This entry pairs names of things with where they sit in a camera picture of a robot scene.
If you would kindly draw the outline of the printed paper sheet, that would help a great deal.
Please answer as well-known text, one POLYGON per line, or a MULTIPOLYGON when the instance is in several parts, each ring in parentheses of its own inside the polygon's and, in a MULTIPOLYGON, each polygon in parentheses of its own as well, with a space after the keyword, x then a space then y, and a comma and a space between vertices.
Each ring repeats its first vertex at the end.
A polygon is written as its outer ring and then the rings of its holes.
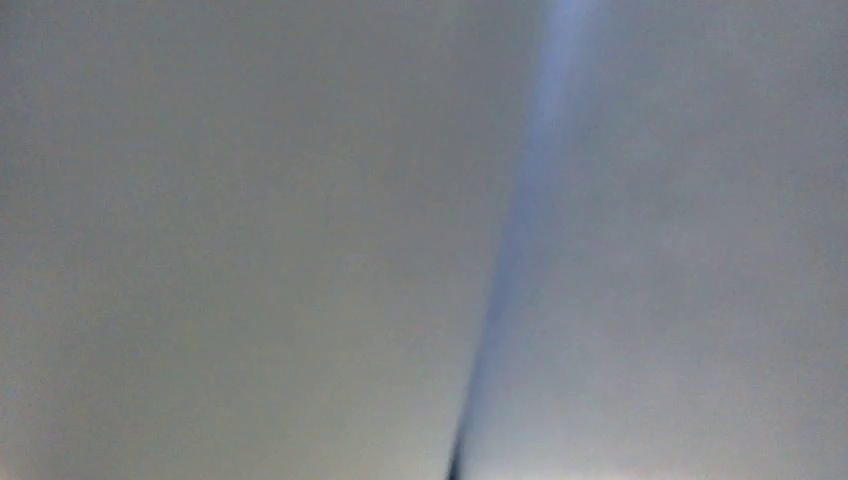
POLYGON ((843 479, 843 1, 5 1, 5 479, 843 479))

